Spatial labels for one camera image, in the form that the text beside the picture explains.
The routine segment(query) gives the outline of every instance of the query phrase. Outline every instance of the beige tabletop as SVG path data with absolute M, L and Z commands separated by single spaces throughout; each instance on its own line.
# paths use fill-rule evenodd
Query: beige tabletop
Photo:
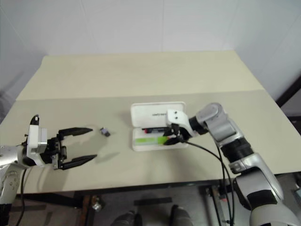
M 220 179 L 220 163 L 194 147 L 132 150 L 131 104 L 165 101 L 185 102 L 191 116 L 221 103 L 275 174 L 301 170 L 300 135 L 234 51 L 46 56 L 0 125 L 0 143 L 23 142 L 37 113 L 48 138 L 94 129 L 64 141 L 68 159 L 96 153 L 94 160 L 65 171 L 33 167 L 26 193 Z M 217 152 L 208 134 L 191 142 Z

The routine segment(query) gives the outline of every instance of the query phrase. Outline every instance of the box lid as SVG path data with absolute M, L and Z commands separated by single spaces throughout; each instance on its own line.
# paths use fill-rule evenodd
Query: box lid
M 132 125 L 140 128 L 165 127 L 168 109 L 185 112 L 186 104 L 180 101 L 132 104 Z

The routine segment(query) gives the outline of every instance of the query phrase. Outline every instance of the black cable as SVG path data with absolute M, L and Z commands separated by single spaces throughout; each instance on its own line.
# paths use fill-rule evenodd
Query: black cable
M 218 154 L 219 154 L 219 157 L 220 157 L 220 160 L 223 162 L 222 160 L 222 154 L 221 154 L 221 150 L 220 148 L 216 145 L 216 148 L 217 148 L 217 151 L 218 151 Z M 226 187 L 226 177 L 225 177 L 225 168 L 223 166 L 223 164 L 221 163 L 222 165 L 222 186 L 223 186 L 223 189 L 224 189 L 224 193 L 225 193 L 225 196 L 226 196 L 226 200 L 227 200 L 227 205 L 228 205 L 228 210 L 229 210 L 229 219 L 230 219 L 230 222 L 233 221 L 233 215 L 231 213 L 231 207 L 230 207 L 230 202 L 229 202 L 229 196 L 228 196 L 228 191 L 227 191 L 227 187 Z
M 21 180 L 21 202 L 22 202 L 22 211 L 21 211 L 21 215 L 18 219 L 18 222 L 16 223 L 16 226 L 18 226 L 22 220 L 24 211 L 25 211 L 25 203 L 24 203 L 24 197 L 23 197 L 23 193 L 24 193 L 24 177 L 25 177 L 25 173 L 26 173 L 27 169 L 24 169 L 23 171 L 23 175 L 22 175 L 22 180 Z
M 192 145 L 192 146 L 195 146 L 195 147 L 198 147 L 198 148 L 201 148 L 203 149 L 204 151 L 207 151 L 209 152 L 211 155 L 213 155 L 215 158 L 217 158 L 221 164 L 222 164 L 222 167 L 224 168 L 224 170 L 226 171 L 227 173 L 227 176 L 229 178 L 229 181 L 230 181 L 230 187 L 231 187 L 231 194 L 232 194 L 232 217 L 230 216 L 230 226 L 234 226 L 234 209 L 235 209 L 235 203 L 234 203 L 234 189 L 233 189 L 233 184 L 231 183 L 231 177 L 230 177 L 230 173 L 227 169 L 227 167 L 225 166 L 225 164 L 223 163 L 222 159 L 220 159 L 216 154 L 214 154 L 213 152 L 211 152 L 210 150 L 208 150 L 207 148 L 205 147 L 202 147 L 200 145 L 197 145 L 197 144 L 194 144 L 194 143 L 191 143 L 191 142 L 188 142 L 188 141 L 183 141 L 184 143 L 187 143 L 189 145 Z

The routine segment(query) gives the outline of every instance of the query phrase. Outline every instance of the robotic arm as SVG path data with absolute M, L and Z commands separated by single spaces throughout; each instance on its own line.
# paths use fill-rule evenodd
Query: robotic arm
M 294 213 L 283 204 L 283 191 L 274 174 L 261 156 L 253 152 L 243 133 L 220 104 L 209 104 L 190 119 L 184 112 L 168 110 L 166 123 L 170 130 L 164 136 L 175 137 L 165 145 L 210 133 L 229 160 L 231 171 L 240 174 L 234 187 L 240 203 L 252 211 L 251 226 L 301 226 Z
M 66 170 L 80 166 L 97 155 L 87 155 L 64 163 L 66 147 L 62 145 L 64 136 L 81 135 L 92 131 L 88 128 L 59 130 L 56 137 L 47 140 L 47 129 L 39 127 L 39 116 L 35 115 L 29 125 L 25 142 L 18 146 L 0 145 L 0 226 L 8 225 L 11 204 L 16 197 L 22 170 L 32 166 L 44 167 L 52 164 L 55 170 Z

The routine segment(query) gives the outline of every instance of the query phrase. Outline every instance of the open white box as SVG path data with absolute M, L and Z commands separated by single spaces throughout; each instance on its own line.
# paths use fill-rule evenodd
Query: open white box
M 185 148 L 188 144 L 177 143 L 175 145 L 136 145 L 135 140 L 137 138 L 152 138 L 161 137 L 162 133 L 145 133 L 142 128 L 157 128 L 166 127 L 166 112 L 168 109 L 174 109 L 177 111 L 186 110 L 186 104 L 184 102 L 158 102 L 158 103 L 141 103 L 132 104 L 131 117 L 133 129 L 132 147 L 134 151 L 151 151 L 162 149 L 175 149 Z

